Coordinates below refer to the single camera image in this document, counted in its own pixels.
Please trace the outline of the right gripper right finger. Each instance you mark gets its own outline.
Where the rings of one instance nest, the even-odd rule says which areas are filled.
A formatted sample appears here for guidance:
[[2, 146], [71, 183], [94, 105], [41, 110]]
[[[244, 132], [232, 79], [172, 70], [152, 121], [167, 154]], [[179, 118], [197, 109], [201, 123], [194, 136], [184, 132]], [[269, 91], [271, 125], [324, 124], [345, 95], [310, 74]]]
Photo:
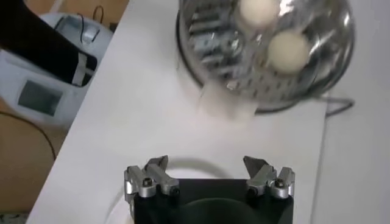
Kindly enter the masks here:
[[269, 191], [273, 198], [284, 200], [294, 196], [295, 172], [290, 167], [282, 167], [279, 173], [264, 159], [245, 156], [244, 165], [250, 178], [246, 181], [248, 190], [260, 197]]

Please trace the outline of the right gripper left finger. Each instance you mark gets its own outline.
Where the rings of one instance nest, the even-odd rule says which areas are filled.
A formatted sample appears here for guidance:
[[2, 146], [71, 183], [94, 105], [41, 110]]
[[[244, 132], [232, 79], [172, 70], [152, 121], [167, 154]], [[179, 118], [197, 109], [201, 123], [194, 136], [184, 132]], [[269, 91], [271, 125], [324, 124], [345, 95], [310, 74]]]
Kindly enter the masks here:
[[141, 169], [138, 166], [129, 166], [124, 171], [124, 198], [130, 203], [134, 196], [151, 198], [160, 193], [169, 197], [180, 194], [179, 180], [170, 177], [165, 171], [168, 165], [168, 155], [151, 158]]

